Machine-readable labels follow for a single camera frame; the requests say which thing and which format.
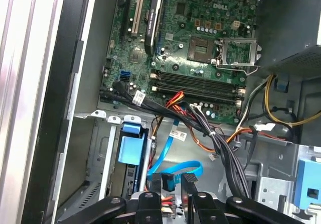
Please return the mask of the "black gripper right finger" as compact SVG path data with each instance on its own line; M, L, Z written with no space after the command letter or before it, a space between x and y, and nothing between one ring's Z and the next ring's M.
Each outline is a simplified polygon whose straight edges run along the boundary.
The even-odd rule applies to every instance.
M285 223L284 214L247 197L229 197L221 208L211 194L197 190L196 181L195 174L181 174L186 223Z

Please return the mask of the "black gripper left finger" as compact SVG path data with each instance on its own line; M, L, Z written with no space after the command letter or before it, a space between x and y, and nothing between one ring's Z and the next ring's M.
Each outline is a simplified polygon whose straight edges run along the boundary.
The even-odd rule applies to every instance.
M125 201L121 197L106 197L86 208L86 223L161 223L161 176L152 175L149 192L137 200Z

